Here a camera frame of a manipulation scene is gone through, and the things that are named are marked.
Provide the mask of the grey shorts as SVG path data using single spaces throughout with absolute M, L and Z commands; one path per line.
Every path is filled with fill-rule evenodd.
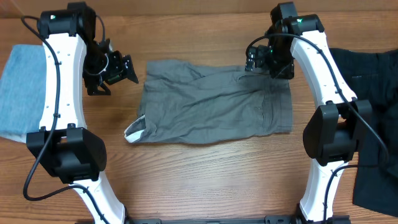
M 137 119 L 124 131 L 129 143 L 211 144 L 292 131 L 287 80 L 182 60 L 149 61 L 146 69 Z

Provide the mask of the black shorts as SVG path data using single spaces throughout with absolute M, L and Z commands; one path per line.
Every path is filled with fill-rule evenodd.
M 388 164 L 368 169 L 382 161 L 380 145 L 368 133 L 359 152 L 353 203 L 375 212 L 397 216 L 397 51 L 359 53 L 330 50 L 338 69 L 359 100 L 369 100 L 373 108 L 370 126 L 389 150 Z

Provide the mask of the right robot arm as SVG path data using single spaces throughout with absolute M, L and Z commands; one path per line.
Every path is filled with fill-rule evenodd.
M 303 145 L 311 158 L 305 193 L 294 215 L 267 216 L 265 223 L 350 223 L 335 216 L 333 201 L 343 171 L 366 138 L 364 123 L 372 107 L 359 100 L 331 56 L 325 29 L 316 14 L 299 16 L 293 2 L 271 10 L 272 24 L 264 34 L 267 45 L 250 43 L 248 72 L 290 80 L 297 62 L 312 92 L 316 110 L 303 131 Z

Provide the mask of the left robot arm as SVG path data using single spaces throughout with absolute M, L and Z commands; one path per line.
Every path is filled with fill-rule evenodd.
M 128 79 L 137 82 L 132 59 L 113 50 L 109 39 L 95 39 L 99 17 L 85 2 L 44 11 L 34 34 L 46 59 L 45 104 L 39 128 L 26 144 L 42 166 L 74 190 L 95 223 L 131 223 L 125 206 L 105 174 L 103 140 L 90 132 L 83 114 L 83 94 L 109 95 L 109 86 Z

